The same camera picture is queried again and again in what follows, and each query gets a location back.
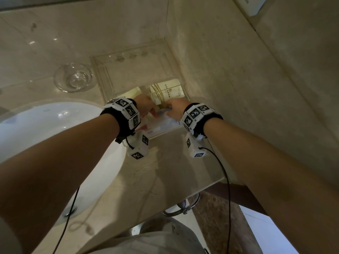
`wristband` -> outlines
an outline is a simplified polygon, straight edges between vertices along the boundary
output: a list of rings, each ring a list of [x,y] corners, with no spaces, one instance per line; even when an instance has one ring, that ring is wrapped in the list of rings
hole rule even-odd
[[[135,128],[141,123],[140,113],[137,104],[133,99],[117,98],[110,100],[100,113],[110,114],[117,120],[120,132],[116,138],[116,142],[121,143],[127,136],[135,133]]]
[[[207,120],[217,117],[223,119],[220,114],[214,111],[214,109],[208,107],[204,103],[191,103],[189,104],[182,116],[181,121],[184,124],[186,130],[188,130],[193,136],[204,135],[204,125]]]

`transparent tray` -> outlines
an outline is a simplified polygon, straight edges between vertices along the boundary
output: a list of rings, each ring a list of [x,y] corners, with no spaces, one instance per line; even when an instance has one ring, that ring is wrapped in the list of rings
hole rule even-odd
[[[145,93],[157,104],[160,118],[149,114],[137,129],[145,130],[152,138],[180,126],[180,122],[165,115],[163,103],[170,98],[188,96],[180,69],[163,40],[90,59],[105,102]]]

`person's left hand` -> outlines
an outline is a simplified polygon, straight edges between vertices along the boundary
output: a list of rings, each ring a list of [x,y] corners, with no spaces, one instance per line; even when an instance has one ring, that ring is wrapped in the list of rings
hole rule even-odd
[[[159,115],[155,111],[157,105],[152,101],[149,95],[141,93],[135,97],[134,100],[137,103],[137,109],[141,118],[148,113],[151,113],[156,119],[159,118]]]

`wire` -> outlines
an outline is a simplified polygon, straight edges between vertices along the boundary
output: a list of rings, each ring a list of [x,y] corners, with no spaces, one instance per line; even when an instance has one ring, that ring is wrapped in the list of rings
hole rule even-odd
[[[222,167],[222,170],[224,172],[224,175],[226,177],[226,180],[227,180],[227,187],[228,187],[228,220],[229,220],[229,230],[228,230],[228,239],[227,239],[227,251],[226,253],[228,254],[228,249],[229,249],[229,246],[230,246],[230,238],[231,238],[231,190],[230,190],[230,182],[228,180],[228,176],[227,176],[227,173],[226,173],[226,170],[224,168],[224,166],[222,165],[221,161],[219,160],[219,158],[214,154],[214,152],[212,152],[210,149],[207,149],[205,147],[199,147],[199,149],[205,149],[205,150],[208,150],[210,153],[212,153],[214,155],[214,157],[217,158],[220,166]]]
[[[79,189],[80,189],[80,186],[79,186],[79,188],[77,189],[77,191],[76,191],[76,193],[75,193],[73,203],[72,203],[72,205],[71,205],[71,207],[70,207],[70,212],[69,212],[68,215],[67,215],[67,221],[66,221],[66,224],[65,224],[65,228],[64,228],[64,230],[63,230],[63,232],[62,232],[62,234],[61,234],[61,236],[60,236],[60,239],[59,239],[57,245],[55,246],[55,249],[54,249],[54,251],[53,251],[53,254],[57,251],[57,248],[58,248],[58,246],[59,246],[59,244],[60,244],[60,242],[61,242],[61,240],[62,240],[62,237],[63,237],[63,235],[65,234],[66,227],[67,227],[67,225],[68,225],[68,221],[70,220],[70,215],[71,215],[71,213],[72,213],[73,206],[74,206],[75,200],[76,200],[76,198],[77,198]]]
[[[126,137],[126,142],[127,142],[128,146],[129,146],[131,149],[134,149],[134,147],[131,146],[131,145],[129,144],[129,142],[128,142],[128,140],[127,140],[127,137]]]

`person's right hand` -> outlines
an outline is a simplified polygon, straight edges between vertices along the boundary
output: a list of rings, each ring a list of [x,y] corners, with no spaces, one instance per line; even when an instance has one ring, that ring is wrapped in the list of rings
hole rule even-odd
[[[179,121],[184,115],[186,107],[189,106],[189,104],[191,103],[192,102],[190,102],[186,98],[168,100],[164,103],[165,108],[172,107],[172,110],[167,111],[166,115],[175,119],[176,121]]]

